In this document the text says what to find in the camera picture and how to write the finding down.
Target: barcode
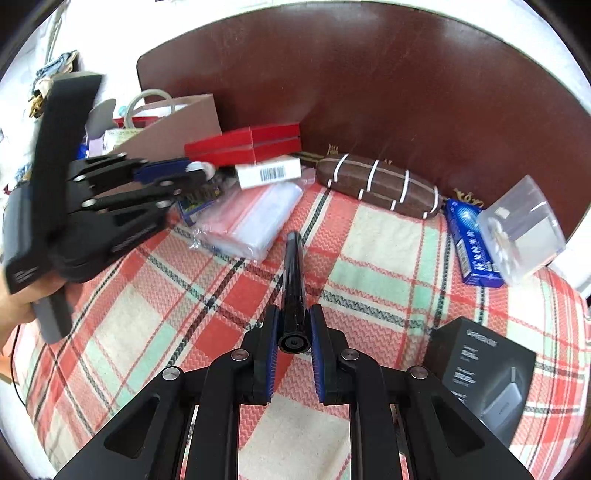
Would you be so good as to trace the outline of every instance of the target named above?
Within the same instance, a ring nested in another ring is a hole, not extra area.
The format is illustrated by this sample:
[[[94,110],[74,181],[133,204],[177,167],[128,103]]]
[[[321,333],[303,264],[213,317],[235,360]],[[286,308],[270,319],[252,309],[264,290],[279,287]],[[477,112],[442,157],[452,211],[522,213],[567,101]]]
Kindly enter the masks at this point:
[[[261,170],[261,181],[271,181],[282,179],[285,177],[285,167],[279,165],[278,167],[263,168]]]
[[[466,277],[472,269],[470,268],[470,262],[468,260],[468,253],[466,252],[466,246],[464,240],[460,240],[456,244],[457,257],[460,259],[460,268],[462,269],[462,277]]]

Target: white rope handle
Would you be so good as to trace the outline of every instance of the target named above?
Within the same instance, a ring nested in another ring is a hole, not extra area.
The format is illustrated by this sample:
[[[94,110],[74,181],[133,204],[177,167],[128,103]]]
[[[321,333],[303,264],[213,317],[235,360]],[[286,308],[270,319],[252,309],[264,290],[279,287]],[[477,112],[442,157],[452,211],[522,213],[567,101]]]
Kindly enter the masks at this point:
[[[136,95],[133,100],[130,101],[129,106],[127,107],[127,111],[125,112],[125,117],[123,119],[123,126],[125,128],[135,128],[134,121],[132,117],[134,115],[134,108],[135,104],[138,103],[142,98],[146,98],[150,95],[158,95],[162,97],[164,100],[168,100],[170,102],[170,113],[173,114],[177,109],[174,106],[173,98],[164,90],[160,90],[159,88],[149,88],[148,90],[144,90],[139,95]]]

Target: human hand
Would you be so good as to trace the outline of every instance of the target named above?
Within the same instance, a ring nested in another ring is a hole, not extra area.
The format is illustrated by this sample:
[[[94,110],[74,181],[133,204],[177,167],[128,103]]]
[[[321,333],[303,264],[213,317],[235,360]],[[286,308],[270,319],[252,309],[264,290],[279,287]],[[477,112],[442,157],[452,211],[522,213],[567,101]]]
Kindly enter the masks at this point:
[[[3,329],[10,330],[21,323],[29,323],[35,320],[35,313],[31,303],[57,292],[66,283],[57,273],[51,272],[11,295],[4,272],[0,277],[0,326]],[[70,305],[75,305],[78,302],[81,291],[81,284],[67,285],[66,297]]]

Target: clear plastic container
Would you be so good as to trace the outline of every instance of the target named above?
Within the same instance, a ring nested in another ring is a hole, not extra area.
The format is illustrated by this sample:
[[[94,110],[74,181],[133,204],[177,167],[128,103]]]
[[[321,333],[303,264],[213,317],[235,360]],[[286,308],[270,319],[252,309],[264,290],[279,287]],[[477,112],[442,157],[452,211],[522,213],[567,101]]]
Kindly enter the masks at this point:
[[[510,286],[566,247],[556,215],[529,175],[483,210],[477,222],[492,261]]]

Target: plastic bag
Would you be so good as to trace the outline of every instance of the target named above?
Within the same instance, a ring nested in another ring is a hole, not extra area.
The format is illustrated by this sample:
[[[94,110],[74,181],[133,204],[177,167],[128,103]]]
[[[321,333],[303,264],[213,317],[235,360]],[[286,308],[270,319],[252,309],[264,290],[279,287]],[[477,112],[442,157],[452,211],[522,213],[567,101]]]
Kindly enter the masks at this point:
[[[314,181],[314,169],[306,168],[293,181],[248,190],[235,185],[196,219],[193,247],[263,261],[304,189]]]

